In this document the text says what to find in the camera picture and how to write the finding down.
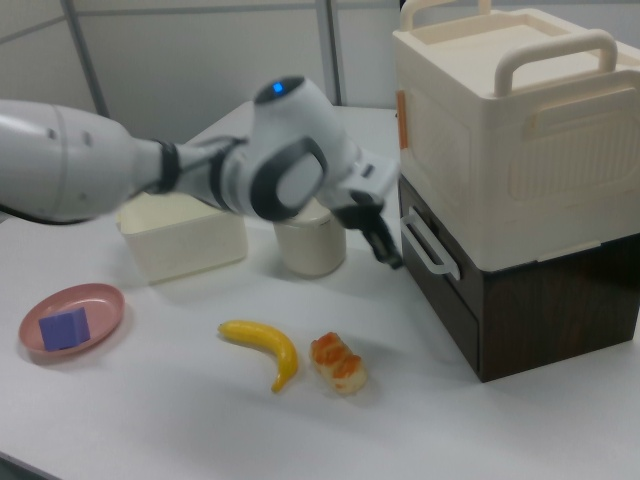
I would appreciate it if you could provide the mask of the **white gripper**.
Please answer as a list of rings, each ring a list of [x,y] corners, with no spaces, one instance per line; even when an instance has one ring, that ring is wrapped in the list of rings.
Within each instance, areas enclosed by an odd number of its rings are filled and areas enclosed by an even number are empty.
[[[338,192],[357,203],[333,211],[347,230],[358,230],[379,263],[391,269],[403,266],[387,223],[382,218],[383,204],[397,182],[400,165],[389,158],[364,158],[356,162],[338,183]]]

